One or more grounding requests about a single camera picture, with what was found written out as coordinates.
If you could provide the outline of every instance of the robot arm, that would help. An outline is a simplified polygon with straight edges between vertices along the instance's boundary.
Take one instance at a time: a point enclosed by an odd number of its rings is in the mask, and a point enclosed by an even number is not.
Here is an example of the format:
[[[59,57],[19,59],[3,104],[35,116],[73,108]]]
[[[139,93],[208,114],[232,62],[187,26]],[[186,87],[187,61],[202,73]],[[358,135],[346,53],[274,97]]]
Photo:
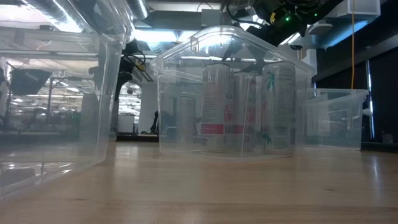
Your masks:
[[[303,37],[308,24],[324,18],[343,0],[255,0],[253,8],[269,25],[247,31],[278,46],[298,32]]]

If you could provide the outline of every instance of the transparent plastic box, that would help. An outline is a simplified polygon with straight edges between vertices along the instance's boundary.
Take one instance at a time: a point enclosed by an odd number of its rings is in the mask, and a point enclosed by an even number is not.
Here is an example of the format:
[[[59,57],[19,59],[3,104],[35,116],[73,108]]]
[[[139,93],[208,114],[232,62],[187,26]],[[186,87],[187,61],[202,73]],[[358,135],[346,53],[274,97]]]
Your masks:
[[[295,94],[313,75],[307,64],[221,26],[198,32],[151,67],[162,152],[231,160],[293,153]]]
[[[125,0],[24,1],[0,13],[2,201],[104,160],[133,28]]]
[[[308,89],[297,92],[297,147],[361,148],[367,90]]]

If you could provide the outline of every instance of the dark wall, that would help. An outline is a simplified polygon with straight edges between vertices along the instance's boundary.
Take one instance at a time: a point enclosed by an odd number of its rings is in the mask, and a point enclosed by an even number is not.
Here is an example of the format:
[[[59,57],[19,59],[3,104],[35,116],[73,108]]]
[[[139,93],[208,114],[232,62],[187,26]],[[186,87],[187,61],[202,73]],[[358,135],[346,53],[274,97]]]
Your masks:
[[[381,6],[381,15],[355,33],[355,54],[398,34],[398,1],[389,0]],[[351,58],[351,36],[326,50],[317,50],[318,73]]]
[[[335,75],[326,77],[317,82],[317,88],[337,88],[350,89],[351,88],[351,68],[344,70]],[[355,66],[354,89],[368,89],[366,80],[366,62]]]
[[[398,49],[370,60],[375,141],[398,133]]]

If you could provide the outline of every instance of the ceiling light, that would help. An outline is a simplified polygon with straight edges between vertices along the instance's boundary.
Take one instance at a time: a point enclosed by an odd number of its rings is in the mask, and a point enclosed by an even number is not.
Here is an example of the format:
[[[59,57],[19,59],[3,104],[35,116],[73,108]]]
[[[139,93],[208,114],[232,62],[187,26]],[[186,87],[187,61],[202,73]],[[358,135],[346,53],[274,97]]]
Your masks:
[[[300,37],[299,33],[296,33],[287,43],[291,44],[293,41],[295,41],[298,37]]]
[[[286,38],[282,43],[280,43],[281,45],[286,44],[291,38],[293,37],[293,35],[291,35],[290,37]]]
[[[243,30],[247,30],[251,26],[251,24],[247,23],[240,23],[239,25],[242,27]]]
[[[47,94],[35,94],[35,95],[26,95],[31,97],[44,97],[48,98]],[[76,95],[51,95],[51,98],[82,98],[83,96],[76,96]]]
[[[67,90],[74,91],[76,93],[79,92],[79,90],[77,88],[74,88],[74,87],[68,87]]]
[[[196,34],[197,31],[182,31],[180,37],[178,37],[178,41],[186,41],[190,38],[193,34]]]
[[[175,42],[174,31],[169,30],[136,30],[136,39],[145,42]]]

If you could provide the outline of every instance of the wooden table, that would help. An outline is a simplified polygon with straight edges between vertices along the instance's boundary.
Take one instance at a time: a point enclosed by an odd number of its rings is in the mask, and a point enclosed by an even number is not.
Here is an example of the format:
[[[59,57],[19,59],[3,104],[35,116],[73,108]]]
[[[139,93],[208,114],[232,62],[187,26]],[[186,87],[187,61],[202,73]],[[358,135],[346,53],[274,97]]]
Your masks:
[[[0,207],[0,223],[398,223],[398,155],[320,149],[256,162],[118,143]]]

